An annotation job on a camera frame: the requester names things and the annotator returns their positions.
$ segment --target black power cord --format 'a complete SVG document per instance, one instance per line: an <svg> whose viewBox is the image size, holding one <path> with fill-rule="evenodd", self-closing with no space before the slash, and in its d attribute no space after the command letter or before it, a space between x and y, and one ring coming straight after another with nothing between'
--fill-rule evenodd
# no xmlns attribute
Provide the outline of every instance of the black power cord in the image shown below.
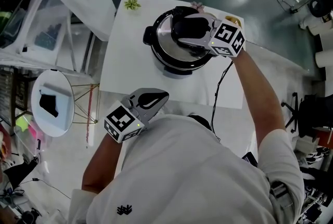
<svg viewBox="0 0 333 224"><path fill-rule="evenodd" d="M61 192L59 189L57 189L57 188L55 188L55 187L53 187L53 186L47 184L47 183L46 183L45 181L43 181L43 180L40 180L40 179L37 179L37 178L32 178L32 180L28 180L28 181L22 182L22 183L20 183L20 185L22 185L22 184L24 184L24 183L27 183L27 182L30 182L30 181L42 181L42 182L44 182L46 185L50 186L51 188L56 189L58 192L60 192L60 193L63 194L64 196L66 196L68 199L71 199L69 196L65 195L65 194L64 194L63 192Z"/></svg>
<svg viewBox="0 0 333 224"><path fill-rule="evenodd" d="M219 95L219 89L220 89L220 84L222 83L223 78L225 77L225 75L227 74L227 72L229 71L230 67L234 64L234 62L230 62L229 66L227 67L227 69L225 69L222 73L221 79L219 81L219 83L217 84L217 89L215 92L215 102L214 102L214 106L213 106L213 113L212 113L212 120L210 122L210 128L212 130L212 132L215 134L216 138L218 139L218 141L221 141L221 139L216 135L215 130L214 130L214 116L215 116L215 110L216 110L216 103L217 103L217 97Z"/></svg>

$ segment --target white cylinder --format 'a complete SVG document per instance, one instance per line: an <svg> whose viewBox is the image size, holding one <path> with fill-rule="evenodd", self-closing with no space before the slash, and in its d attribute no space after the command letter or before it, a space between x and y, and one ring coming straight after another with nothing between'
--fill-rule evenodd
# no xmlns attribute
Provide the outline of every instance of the white cylinder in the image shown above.
<svg viewBox="0 0 333 224"><path fill-rule="evenodd" d="M317 52L315 59L319 68L333 66L333 49Z"/></svg>

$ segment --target white table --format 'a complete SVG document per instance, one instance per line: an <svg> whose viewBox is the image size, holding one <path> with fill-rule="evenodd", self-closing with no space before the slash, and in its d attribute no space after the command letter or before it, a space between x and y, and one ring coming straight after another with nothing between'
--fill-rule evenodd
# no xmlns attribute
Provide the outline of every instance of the white table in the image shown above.
<svg viewBox="0 0 333 224"><path fill-rule="evenodd" d="M65 91L66 93L71 95L70 98L70 106L69 106L69 112L68 112L68 128L66 130L62 130L59 127L56 127L55 125L46 122L43 118L41 118L37 114L37 107L40 107L40 87L43 85L50 85L50 86L56 86L57 88ZM73 118L74 118L74 94L72 87L70 83L68 82L66 76L64 76L59 71L53 71L53 70L47 70L44 71L35 81L32 93L31 93L31 108L32 113L35 118L35 121L37 122L39 128L47 135L51 137L59 137L64 135L68 129L70 128Z"/></svg>
<svg viewBox="0 0 333 224"><path fill-rule="evenodd" d="M190 3L175 0L138 0L141 8L136 11L126 10L124 1L114 20L103 70L100 80L100 90L113 93L130 94L141 87L154 87L167 91L170 99L202 105L214 105L215 92L222 72L230 63L229 58L212 58L202 68L183 79L167 77L157 68L155 56L151 47L143 43L143 35L147 26L164 12L176 6L190 6ZM226 12L205 7L222 19ZM244 27L244 20L235 16ZM232 66L220 85L218 107L241 109L244 92Z"/></svg>

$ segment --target cooker handle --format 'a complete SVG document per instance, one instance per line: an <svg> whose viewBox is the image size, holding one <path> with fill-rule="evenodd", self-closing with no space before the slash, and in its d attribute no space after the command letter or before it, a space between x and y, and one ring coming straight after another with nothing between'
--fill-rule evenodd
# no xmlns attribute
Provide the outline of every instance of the cooker handle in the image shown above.
<svg viewBox="0 0 333 224"><path fill-rule="evenodd" d="M152 35L153 35L154 27L146 27L143 41L146 45L152 45Z"/></svg>

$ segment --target black chair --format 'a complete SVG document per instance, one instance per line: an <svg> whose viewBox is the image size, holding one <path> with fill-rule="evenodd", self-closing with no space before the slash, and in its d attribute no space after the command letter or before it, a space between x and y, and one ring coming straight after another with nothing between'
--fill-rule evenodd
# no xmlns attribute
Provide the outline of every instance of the black chair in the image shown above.
<svg viewBox="0 0 333 224"><path fill-rule="evenodd" d="M304 100L301 100L298 106L297 93L292 94L295 97L295 108L292 108L285 102L281 103L281 106L286 106L292 113L292 117L288 121L286 128L294 122L294 129L291 130L294 133L297 130L299 136L305 135L312 138L316 138L316 127L329 127L333 126L333 95L328 97L318 97L317 95L307 95Z"/></svg>

